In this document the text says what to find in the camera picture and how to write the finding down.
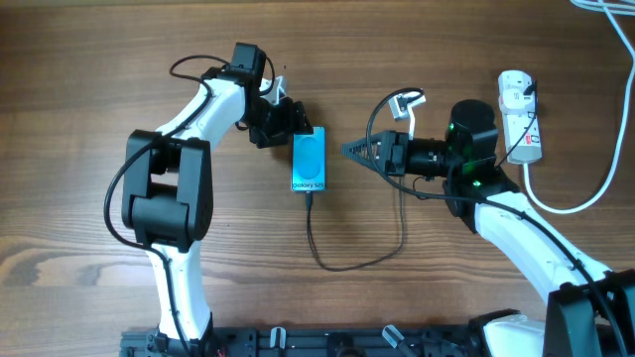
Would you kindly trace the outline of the blue screen smartphone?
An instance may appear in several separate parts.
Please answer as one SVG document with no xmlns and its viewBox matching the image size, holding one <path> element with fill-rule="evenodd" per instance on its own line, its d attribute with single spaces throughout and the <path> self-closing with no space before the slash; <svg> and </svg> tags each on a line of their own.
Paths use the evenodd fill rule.
<svg viewBox="0 0 635 357">
<path fill-rule="evenodd" d="M 325 169 L 325 129 L 314 127 L 311 134 L 295 134 L 291 190 L 325 190 Z"/>
</svg>

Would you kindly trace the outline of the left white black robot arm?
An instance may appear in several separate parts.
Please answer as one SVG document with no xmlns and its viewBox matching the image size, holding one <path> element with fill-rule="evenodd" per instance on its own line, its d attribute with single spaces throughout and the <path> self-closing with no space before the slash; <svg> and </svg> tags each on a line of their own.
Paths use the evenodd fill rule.
<svg viewBox="0 0 635 357">
<path fill-rule="evenodd" d="M 155 354 L 221 352 L 202 287 L 200 242 L 213 212 L 211 154 L 222 137 L 235 127 L 265 149 L 313 129 L 282 77 L 264 79 L 272 66 L 258 46 L 236 44 L 230 60 L 218 59 L 194 78 L 195 97 L 172 121 L 129 136 L 125 162 L 107 189 L 123 187 L 122 222 L 135 237 L 129 245 L 151 260 L 161 307 Z"/>
</svg>

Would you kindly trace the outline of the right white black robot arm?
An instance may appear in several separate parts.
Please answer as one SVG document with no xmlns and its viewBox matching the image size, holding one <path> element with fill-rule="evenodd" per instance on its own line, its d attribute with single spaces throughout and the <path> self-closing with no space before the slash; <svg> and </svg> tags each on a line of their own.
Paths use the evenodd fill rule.
<svg viewBox="0 0 635 357">
<path fill-rule="evenodd" d="M 543 321 L 515 309 L 469 323 L 478 356 L 631 356 L 634 353 L 634 273 L 616 273 L 576 248 L 542 218 L 496 167 L 498 130 L 492 107 L 466 99 L 450 110 L 441 140 L 366 129 L 345 143 L 347 158 L 376 172 L 401 192 L 427 198 L 398 181 L 405 175 L 440 178 L 450 213 L 497 247 L 547 305 Z"/>
</svg>

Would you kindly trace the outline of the white usb charger adapter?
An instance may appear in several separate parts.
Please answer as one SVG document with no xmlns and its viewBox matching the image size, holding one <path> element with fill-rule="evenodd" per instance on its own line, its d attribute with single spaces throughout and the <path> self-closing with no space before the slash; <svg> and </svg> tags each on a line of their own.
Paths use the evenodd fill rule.
<svg viewBox="0 0 635 357">
<path fill-rule="evenodd" d="M 499 96 L 499 108 L 503 114 L 522 114 L 536 110 L 534 91 L 520 88 L 504 89 Z"/>
</svg>

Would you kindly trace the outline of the white power strip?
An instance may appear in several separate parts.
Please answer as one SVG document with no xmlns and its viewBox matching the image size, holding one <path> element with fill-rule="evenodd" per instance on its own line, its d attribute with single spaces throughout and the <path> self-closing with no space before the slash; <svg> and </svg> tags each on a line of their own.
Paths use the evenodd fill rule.
<svg viewBox="0 0 635 357">
<path fill-rule="evenodd" d="M 504 70 L 498 76 L 499 96 L 504 89 L 534 91 L 536 110 L 522 114 L 502 114 L 505 138 L 505 160 L 514 165 L 532 164 L 542 157 L 541 135 L 537 116 L 537 81 L 517 69 Z"/>
</svg>

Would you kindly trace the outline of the black mounting rail base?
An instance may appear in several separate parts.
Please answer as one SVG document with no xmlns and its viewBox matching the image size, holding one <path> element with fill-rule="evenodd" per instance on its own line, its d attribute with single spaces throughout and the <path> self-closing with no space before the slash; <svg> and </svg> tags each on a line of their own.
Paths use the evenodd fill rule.
<svg viewBox="0 0 635 357">
<path fill-rule="evenodd" d="M 121 356 L 337 357 L 337 356 L 483 356 L 478 335 L 465 325 L 419 329 L 399 327 L 389 342 L 382 328 L 271 329 L 216 327 L 185 349 L 157 329 L 124 332 Z"/>
</svg>

